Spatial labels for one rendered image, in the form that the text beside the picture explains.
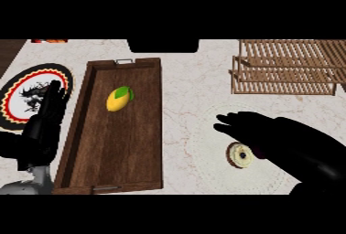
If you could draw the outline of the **cream frosted cupcake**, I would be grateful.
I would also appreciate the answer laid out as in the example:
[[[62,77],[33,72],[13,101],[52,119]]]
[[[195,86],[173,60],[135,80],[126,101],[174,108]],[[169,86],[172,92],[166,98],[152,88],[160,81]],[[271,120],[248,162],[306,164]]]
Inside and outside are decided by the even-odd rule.
[[[254,160],[250,147],[238,142],[228,146],[226,156],[231,164],[240,168],[247,168]]]

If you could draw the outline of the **red and orange object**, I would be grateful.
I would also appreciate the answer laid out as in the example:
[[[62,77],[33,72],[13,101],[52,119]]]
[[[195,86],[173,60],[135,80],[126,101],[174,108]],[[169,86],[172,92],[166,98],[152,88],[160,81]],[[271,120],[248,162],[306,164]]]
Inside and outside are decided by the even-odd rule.
[[[31,39],[31,43],[40,44],[40,43],[53,43],[53,44],[65,44],[68,43],[67,39]]]

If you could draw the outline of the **round white placemat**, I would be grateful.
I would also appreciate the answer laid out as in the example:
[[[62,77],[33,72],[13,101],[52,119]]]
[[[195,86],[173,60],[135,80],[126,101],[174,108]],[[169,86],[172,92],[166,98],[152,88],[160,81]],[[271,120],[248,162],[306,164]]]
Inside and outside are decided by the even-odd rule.
[[[237,142],[213,129],[216,115],[263,110],[241,102],[211,106],[198,116],[189,139],[197,175],[207,192],[241,195],[287,195],[299,181],[268,160],[254,158],[251,165],[235,168],[226,159],[228,146]]]

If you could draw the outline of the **brown wooden tray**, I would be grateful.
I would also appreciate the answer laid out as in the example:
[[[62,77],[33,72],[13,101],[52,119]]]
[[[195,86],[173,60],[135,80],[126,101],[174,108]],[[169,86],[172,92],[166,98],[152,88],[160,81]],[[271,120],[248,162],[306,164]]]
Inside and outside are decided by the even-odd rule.
[[[109,112],[106,98],[121,86],[133,89],[133,99]],[[90,61],[53,193],[93,195],[163,187],[161,60]]]

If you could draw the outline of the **dark brown wooden panel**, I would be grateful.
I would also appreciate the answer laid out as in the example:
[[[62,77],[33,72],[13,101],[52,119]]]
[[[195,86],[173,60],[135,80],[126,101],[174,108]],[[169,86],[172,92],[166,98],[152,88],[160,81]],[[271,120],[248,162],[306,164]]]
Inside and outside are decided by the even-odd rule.
[[[0,78],[24,47],[25,39],[0,39]]]

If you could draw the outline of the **round black patterned plate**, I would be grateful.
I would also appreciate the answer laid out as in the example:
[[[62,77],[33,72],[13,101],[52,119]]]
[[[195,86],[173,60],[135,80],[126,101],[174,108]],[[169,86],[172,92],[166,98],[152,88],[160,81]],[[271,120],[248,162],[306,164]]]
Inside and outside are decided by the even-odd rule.
[[[44,63],[25,69],[0,87],[0,130],[19,132],[30,117],[38,113],[44,92],[53,80],[72,94],[74,77],[68,68]]]

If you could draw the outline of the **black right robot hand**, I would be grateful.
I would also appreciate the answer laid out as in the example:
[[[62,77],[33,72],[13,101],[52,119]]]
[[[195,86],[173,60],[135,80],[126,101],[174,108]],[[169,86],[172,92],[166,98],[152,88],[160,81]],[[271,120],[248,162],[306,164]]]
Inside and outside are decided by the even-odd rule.
[[[251,149],[300,183],[291,195],[346,196],[346,145],[285,117],[257,112],[217,114],[213,129]]]

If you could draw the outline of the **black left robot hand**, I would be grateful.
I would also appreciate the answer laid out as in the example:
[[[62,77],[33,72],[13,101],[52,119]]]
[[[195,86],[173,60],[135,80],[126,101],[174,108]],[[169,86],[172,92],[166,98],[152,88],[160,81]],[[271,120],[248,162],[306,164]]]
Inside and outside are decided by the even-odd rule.
[[[61,82],[53,80],[44,92],[40,111],[31,116],[22,133],[0,131],[0,157],[16,160],[19,171],[46,166],[55,160],[68,100],[69,94]]]

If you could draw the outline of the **yellow lemon with green leaf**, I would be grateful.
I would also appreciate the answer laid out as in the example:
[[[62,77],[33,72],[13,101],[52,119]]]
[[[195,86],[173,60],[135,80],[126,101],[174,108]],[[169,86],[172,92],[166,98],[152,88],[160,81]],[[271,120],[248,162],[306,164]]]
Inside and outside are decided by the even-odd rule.
[[[109,112],[117,112],[133,99],[133,89],[129,86],[118,87],[108,95],[105,107]]]

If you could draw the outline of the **black appliance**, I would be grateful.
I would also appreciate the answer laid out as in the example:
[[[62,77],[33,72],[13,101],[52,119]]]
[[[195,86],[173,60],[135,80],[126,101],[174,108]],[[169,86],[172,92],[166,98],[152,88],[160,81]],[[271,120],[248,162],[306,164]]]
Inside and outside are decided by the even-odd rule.
[[[198,50],[197,39],[129,39],[133,53],[195,53]]]

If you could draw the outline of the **wooden slatted tiered shelf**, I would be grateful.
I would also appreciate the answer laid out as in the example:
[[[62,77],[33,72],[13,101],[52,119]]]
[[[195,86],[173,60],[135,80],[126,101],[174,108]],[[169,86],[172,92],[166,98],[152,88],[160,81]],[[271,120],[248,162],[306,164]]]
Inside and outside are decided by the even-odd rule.
[[[346,39],[241,39],[231,93],[334,95],[346,91]]]

